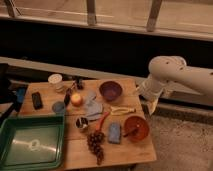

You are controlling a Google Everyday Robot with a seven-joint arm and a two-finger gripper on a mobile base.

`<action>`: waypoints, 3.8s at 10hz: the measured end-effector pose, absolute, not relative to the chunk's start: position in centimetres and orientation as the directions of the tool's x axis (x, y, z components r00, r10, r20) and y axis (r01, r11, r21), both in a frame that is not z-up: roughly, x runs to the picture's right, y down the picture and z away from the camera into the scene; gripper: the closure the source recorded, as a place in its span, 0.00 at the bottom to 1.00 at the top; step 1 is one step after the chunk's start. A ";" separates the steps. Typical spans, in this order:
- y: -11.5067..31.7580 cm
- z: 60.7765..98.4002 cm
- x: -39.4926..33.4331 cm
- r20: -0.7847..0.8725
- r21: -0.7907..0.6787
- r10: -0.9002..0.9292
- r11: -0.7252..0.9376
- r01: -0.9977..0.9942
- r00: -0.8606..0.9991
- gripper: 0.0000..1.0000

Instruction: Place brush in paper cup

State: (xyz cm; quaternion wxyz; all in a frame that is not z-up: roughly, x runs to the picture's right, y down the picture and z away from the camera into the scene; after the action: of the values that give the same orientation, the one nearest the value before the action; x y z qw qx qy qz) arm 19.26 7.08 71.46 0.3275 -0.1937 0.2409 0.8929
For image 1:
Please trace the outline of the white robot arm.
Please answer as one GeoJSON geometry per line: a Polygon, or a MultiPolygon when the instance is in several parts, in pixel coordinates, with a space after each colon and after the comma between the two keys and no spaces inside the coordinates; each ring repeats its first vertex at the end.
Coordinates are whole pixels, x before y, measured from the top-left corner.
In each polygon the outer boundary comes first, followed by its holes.
{"type": "Polygon", "coordinates": [[[169,81],[213,98],[213,69],[192,67],[180,56],[157,56],[148,65],[149,76],[137,92],[149,102],[158,99],[169,81]]]}

